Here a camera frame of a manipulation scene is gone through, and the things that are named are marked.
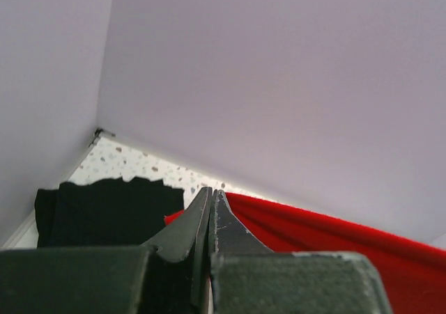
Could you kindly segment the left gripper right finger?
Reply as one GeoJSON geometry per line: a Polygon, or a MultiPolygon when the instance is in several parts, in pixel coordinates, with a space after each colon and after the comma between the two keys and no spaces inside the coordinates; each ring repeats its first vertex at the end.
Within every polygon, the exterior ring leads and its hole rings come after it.
{"type": "Polygon", "coordinates": [[[272,251],[235,215],[226,193],[215,193],[209,232],[214,312],[265,313],[272,251]]]}

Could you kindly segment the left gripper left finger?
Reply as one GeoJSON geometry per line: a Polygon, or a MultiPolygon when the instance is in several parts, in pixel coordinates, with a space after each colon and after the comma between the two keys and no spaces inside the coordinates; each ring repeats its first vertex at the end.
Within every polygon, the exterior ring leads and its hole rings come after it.
{"type": "Polygon", "coordinates": [[[152,252],[142,313],[207,313],[208,233],[213,189],[202,188],[183,213],[144,243],[152,252]]]}

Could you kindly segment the folded black t shirt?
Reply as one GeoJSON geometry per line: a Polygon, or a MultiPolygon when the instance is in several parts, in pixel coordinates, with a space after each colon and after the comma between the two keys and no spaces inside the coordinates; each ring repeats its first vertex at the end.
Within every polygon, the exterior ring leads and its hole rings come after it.
{"type": "Polygon", "coordinates": [[[34,203],[39,248],[142,244],[160,232],[165,217],[184,208],[184,191],[135,177],[89,185],[63,182],[39,189],[34,203]]]}

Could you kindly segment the red t shirt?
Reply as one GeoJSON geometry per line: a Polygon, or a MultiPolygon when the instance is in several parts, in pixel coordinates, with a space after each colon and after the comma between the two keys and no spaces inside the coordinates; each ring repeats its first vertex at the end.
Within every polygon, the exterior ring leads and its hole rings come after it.
{"type": "Polygon", "coordinates": [[[265,313],[445,312],[443,250],[324,214],[226,195],[235,215],[272,251],[265,313]]]}

